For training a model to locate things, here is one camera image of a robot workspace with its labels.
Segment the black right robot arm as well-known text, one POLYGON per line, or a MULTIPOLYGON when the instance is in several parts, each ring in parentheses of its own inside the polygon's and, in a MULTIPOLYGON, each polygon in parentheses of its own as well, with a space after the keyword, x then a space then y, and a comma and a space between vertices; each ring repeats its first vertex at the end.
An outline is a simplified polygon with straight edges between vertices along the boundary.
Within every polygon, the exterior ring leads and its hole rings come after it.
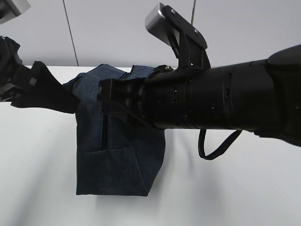
POLYGON ((245 130, 301 144, 301 48, 268 59, 99 83, 103 113, 157 129, 245 130))

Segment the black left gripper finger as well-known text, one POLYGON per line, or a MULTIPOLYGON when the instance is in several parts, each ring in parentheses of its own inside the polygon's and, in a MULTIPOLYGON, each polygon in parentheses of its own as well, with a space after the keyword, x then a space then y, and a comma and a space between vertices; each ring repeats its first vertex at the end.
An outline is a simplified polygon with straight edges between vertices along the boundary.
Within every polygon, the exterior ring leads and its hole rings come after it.
POLYGON ((80 100, 64 87, 41 62, 34 62, 31 70, 37 74, 32 90, 11 102, 16 108, 44 108, 62 113, 75 113, 80 100))

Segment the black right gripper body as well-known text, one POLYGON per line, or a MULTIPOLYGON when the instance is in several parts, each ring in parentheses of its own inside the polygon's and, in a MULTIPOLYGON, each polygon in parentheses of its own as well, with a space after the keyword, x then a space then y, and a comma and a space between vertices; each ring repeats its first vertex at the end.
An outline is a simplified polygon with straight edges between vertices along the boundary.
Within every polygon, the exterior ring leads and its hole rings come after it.
POLYGON ((194 129, 187 107, 187 86, 195 66, 173 71, 155 70, 146 78, 105 79, 99 82, 97 99, 143 100, 146 119, 157 129, 194 129))

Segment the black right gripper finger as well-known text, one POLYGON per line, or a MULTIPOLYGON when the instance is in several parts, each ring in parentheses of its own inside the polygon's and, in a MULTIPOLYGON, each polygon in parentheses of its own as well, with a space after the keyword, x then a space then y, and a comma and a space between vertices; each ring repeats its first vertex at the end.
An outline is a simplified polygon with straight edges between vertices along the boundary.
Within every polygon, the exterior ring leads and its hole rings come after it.
POLYGON ((141 98, 101 99, 103 114, 121 119, 124 123, 154 129, 153 123, 146 119, 141 98))

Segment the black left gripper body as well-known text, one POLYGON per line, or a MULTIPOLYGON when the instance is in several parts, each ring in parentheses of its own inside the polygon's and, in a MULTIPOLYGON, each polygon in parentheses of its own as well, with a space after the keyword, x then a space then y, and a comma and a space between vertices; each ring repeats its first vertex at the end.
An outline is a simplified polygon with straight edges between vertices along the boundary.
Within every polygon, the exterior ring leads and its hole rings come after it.
POLYGON ((37 74, 26 67, 18 55, 20 45, 0 37, 0 101, 11 102, 32 91, 37 74))

